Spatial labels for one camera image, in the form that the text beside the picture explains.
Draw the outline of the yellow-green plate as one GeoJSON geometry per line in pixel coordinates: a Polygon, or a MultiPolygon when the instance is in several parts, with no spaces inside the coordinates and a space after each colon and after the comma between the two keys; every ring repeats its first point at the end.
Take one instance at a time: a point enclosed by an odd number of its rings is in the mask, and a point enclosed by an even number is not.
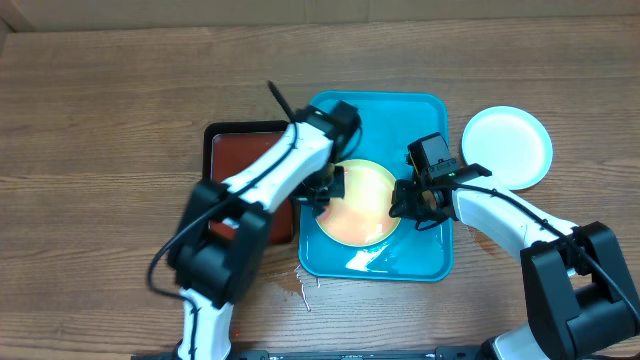
{"type": "Polygon", "coordinates": [[[363,159],[340,163],[345,195],[332,198],[316,218],[332,240],[351,247],[366,247],[389,237],[400,223],[389,216],[395,177],[383,166],[363,159]]]}

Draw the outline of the light blue plate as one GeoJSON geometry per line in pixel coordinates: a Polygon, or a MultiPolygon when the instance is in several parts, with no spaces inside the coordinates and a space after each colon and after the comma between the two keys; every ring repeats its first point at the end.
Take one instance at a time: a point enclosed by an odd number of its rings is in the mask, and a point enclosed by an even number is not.
{"type": "Polygon", "coordinates": [[[554,155],[542,123],[512,106],[494,106],[474,115],[463,131],[461,153],[468,165],[487,168],[510,190],[538,184],[549,172],[554,155]]]}

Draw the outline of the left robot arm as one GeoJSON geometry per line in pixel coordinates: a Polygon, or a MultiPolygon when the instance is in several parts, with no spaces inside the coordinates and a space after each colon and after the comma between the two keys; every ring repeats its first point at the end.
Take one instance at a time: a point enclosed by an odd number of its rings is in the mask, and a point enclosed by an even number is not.
{"type": "Polygon", "coordinates": [[[322,212],[345,194],[337,160],[361,128],[356,107],[343,101],[330,112],[287,109],[280,139],[236,175],[194,187],[176,233],[150,265],[165,258],[178,292],[146,282],[158,295],[182,301],[183,337],[171,359],[226,359],[234,306],[251,286],[268,245],[272,217],[289,198],[322,212]]]}

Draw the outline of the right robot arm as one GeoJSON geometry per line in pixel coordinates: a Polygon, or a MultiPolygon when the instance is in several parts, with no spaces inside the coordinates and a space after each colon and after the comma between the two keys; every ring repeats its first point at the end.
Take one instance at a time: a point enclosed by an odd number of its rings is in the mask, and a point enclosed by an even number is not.
{"type": "Polygon", "coordinates": [[[439,133],[407,149],[413,175],[396,182],[390,217],[412,220],[418,231],[459,221],[521,265],[527,322],[486,340],[477,358],[596,359],[638,336],[639,296],[609,227],[554,217],[481,165],[460,166],[439,133]]]}

